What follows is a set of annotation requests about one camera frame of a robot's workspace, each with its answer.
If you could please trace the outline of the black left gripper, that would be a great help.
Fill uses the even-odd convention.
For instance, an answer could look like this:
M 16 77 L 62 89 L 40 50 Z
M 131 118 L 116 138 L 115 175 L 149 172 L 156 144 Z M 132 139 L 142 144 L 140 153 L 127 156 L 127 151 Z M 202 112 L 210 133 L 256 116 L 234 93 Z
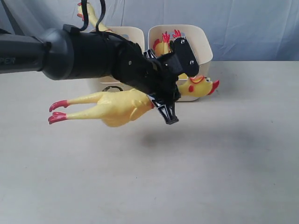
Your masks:
M 177 37 L 170 41 L 170 52 L 157 57 L 152 49 L 143 54 L 153 65 L 157 89 L 148 94 L 154 107 L 164 118 L 166 124 L 178 122 L 175 114 L 175 102 L 181 98 L 178 86 L 179 75 L 185 73 L 194 77 L 199 73 L 199 63 L 186 37 Z

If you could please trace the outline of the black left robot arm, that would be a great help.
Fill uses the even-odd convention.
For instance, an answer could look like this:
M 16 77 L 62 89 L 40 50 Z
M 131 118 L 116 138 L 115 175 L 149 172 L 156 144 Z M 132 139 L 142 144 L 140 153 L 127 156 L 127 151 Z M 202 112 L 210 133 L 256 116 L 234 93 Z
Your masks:
M 49 29 L 40 37 L 1 30 L 0 71 L 41 71 L 52 80 L 112 76 L 147 94 L 171 125 L 178 121 L 178 77 L 196 76 L 199 64 L 185 37 L 177 37 L 170 47 L 170 53 L 156 57 L 151 50 L 143 52 L 138 44 L 120 35 L 85 33 L 68 24 L 62 29 Z

